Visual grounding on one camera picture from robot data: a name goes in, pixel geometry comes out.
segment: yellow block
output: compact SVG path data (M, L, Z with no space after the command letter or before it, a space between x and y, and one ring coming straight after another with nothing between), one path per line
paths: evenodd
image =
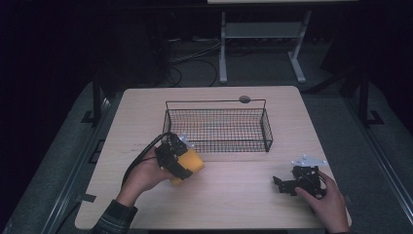
M188 152L178 157L178 163L184 168L190 170L192 173L197 173L204 168L204 162L194 149L188 149ZM173 185L178 185L182 179L175 177L170 180Z

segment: wire basket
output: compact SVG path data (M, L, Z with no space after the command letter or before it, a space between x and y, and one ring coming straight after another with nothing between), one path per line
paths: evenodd
M273 135L265 103L241 98L167 101L163 132L185 134L198 152L268 152Z

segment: small round object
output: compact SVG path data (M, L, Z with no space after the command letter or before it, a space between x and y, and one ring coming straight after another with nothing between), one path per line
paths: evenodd
M240 101L241 103L249 103L249 102L251 101L251 98L249 98L248 96L241 96L241 97L239 98L239 101Z

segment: hand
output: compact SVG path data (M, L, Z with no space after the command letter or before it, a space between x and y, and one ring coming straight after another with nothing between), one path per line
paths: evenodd
M326 194L322 199L313 197L300 187L296 187L295 191L310 204L329 233L350 232L343 195L332 178L320 171L319 175L326 186Z
M142 162L131 170L116 198L117 202L133 207L137 197L144 191L152 189L162 180L173 178L171 173L159 167L155 148L151 148L143 157Z

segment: plaid sleeve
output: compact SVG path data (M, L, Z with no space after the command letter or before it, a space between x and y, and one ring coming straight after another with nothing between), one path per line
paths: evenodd
M126 207L112 200L109 207L90 231L92 234L128 233L131 222L137 213L137 208Z

